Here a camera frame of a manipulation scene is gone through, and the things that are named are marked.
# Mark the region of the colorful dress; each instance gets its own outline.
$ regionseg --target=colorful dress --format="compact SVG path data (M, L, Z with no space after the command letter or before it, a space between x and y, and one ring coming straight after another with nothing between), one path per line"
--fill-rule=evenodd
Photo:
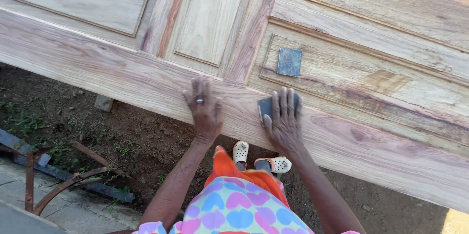
M285 195L281 192L283 185L279 181L266 172L264 174L272 180L265 179L258 170L243 171L243 176L240 176L233 162L231 163L235 170L221 169L219 165L226 166L226 157L229 158L223 148L217 147L214 170L207 179L205 188L191 201L184 219L174 224L169 234L314 234L290 210ZM234 174L222 175L226 171ZM258 182L259 178L264 178L264 184ZM282 194L282 201L276 197L279 193ZM142 224L133 234L152 233L167 234L161 222Z

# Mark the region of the person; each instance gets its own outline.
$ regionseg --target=person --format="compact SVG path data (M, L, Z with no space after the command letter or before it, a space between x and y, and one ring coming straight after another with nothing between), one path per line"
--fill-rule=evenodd
M283 157L257 159L256 169L246 170L249 145L239 141L234 161L221 146L215 149L213 171L202 192L176 222L195 172L221 132L222 99L212 94L211 79L192 79L192 92L183 96L192 111L196 137L168 174L140 219L135 234L269 233L313 234L289 208L282 183L271 172L282 173L295 165L326 234L365 234L356 216L327 180L304 146L303 99L294 110L293 89L273 93L273 117L263 116L267 136Z

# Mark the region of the dirt ground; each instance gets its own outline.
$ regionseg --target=dirt ground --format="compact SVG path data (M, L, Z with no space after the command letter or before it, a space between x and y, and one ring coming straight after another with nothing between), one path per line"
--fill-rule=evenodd
M31 145L51 147L49 164L71 172L99 164L71 148L78 140L140 182L126 185L120 177L109 184L137 197L130 207L145 210L152 196L189 147L191 125L115 101L111 112L93 107L97 94L25 70L0 68L0 128ZM235 139L220 136L216 144L231 152ZM203 187L211 171L213 147L192 180L183 209ZM248 167L259 157L276 153L251 146ZM322 168L367 233L440 233L447 209L408 195ZM287 200L316 233L323 233L308 193L297 171L282 176Z

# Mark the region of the orange fabric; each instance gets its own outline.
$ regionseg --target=orange fabric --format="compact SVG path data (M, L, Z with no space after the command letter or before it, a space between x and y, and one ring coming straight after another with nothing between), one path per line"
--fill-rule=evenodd
M260 188L269 191L272 195L277 197L285 206L290 208L285 194L280 187L283 187L282 182L273 177L272 174L264 170L246 170L239 171L231 157L226 153L225 149L217 146L215 155L213 157L213 171L207 178L204 188L207 187L216 177L229 176L237 177L247 180Z

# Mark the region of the wooden door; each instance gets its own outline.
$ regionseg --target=wooden door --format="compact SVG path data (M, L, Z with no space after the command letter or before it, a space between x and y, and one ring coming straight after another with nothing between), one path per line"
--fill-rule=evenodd
M181 91L210 75L222 133L270 149L257 100L294 87L318 165L469 212L468 4L0 0L0 61L188 123Z

